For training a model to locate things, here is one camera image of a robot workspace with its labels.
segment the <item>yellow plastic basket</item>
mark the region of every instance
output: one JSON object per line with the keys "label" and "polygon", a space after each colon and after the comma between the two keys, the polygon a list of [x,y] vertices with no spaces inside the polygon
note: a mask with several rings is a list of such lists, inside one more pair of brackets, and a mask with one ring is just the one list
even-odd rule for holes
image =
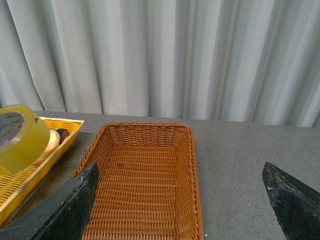
{"label": "yellow plastic basket", "polygon": [[70,135],[40,165],[31,164],[26,169],[6,176],[0,176],[0,225],[19,206],[51,167],[59,160],[74,142],[84,120],[40,117],[50,129],[67,129]]}

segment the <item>tape roll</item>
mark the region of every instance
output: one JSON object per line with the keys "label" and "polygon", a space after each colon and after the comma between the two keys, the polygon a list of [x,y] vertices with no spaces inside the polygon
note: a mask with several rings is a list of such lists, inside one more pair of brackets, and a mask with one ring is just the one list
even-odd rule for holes
{"label": "tape roll", "polygon": [[46,149],[48,126],[26,105],[0,108],[0,175],[19,172]]}

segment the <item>concrete surface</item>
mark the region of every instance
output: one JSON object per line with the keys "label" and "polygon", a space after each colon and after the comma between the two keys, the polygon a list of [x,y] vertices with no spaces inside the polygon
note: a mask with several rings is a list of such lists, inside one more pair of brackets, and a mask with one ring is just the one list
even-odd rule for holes
{"label": "concrete surface", "polygon": [[320,128],[61,112],[39,116],[85,120],[74,144],[8,222],[65,183],[100,127],[109,122],[179,122],[192,127],[204,239],[285,240],[262,180],[271,162],[320,191]]}

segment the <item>brown wicker basket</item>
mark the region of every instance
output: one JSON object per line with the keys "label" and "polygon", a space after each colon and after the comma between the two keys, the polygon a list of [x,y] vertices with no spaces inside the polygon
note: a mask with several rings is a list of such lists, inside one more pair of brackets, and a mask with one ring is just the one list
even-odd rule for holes
{"label": "brown wicker basket", "polygon": [[203,239],[192,129],[179,123],[112,122],[72,176],[97,162],[99,183],[84,240]]}

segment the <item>white curtain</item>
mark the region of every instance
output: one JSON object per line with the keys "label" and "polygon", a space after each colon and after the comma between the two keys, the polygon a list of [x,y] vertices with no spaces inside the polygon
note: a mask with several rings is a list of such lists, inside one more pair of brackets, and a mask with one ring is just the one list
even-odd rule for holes
{"label": "white curtain", "polygon": [[319,0],[0,0],[0,105],[320,126]]}

